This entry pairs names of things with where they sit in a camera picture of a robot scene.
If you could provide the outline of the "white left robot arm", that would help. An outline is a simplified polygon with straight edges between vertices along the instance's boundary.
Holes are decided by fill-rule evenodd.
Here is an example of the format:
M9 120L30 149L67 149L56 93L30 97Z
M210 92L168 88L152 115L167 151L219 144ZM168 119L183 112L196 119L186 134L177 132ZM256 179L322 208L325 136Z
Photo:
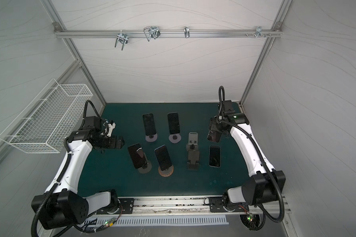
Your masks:
M124 143L122 136L103 135L94 129L73 131L65 138L66 154L56 176L45 193L32 200L35 213L32 232L37 233L38 224L52 230L82 224L90 214L103 208L118 210L120 202L115 190L82 197L78 194L78 186L86 160L94 148L121 149Z

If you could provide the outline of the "blue edged phone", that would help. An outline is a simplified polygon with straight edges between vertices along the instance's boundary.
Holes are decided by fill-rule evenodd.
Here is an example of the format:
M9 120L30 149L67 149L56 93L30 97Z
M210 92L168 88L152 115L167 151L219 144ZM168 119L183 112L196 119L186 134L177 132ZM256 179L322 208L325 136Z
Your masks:
M159 167L162 171L169 169L172 166L171 158L166 145L162 145L154 150Z

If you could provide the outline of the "purple round phone stand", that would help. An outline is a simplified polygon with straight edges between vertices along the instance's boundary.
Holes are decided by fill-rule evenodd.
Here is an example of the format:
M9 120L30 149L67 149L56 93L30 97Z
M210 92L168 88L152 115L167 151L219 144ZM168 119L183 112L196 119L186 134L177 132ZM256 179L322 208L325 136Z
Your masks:
M169 141L173 144L177 144L181 141L182 137L181 135L178 133L178 134L170 134L169 135Z

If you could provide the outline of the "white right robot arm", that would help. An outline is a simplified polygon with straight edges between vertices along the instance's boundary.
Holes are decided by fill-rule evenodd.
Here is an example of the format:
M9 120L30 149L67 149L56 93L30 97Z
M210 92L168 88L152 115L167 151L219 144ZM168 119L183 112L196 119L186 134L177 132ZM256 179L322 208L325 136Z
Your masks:
M269 162L261 150L245 115L231 114L221 120L211 118L208 140L219 142L223 134L230 135L236 142L249 175L241 186L228 189L229 202L261 206L277 201L279 207L284 209L282 191L286 177Z

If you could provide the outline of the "silver round phone stand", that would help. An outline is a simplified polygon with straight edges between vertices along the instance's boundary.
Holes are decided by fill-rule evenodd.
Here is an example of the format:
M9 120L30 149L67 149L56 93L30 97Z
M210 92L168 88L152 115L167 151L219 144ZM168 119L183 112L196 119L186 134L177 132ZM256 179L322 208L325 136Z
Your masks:
M198 133L190 132L188 135L187 151L198 151Z

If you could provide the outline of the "black folding phone stand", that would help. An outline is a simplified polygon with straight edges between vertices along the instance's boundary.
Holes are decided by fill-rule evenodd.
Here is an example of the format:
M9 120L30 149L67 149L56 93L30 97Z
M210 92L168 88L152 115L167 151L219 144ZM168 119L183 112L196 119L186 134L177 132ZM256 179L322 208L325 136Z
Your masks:
M188 151L187 169L199 169L200 152L195 150Z

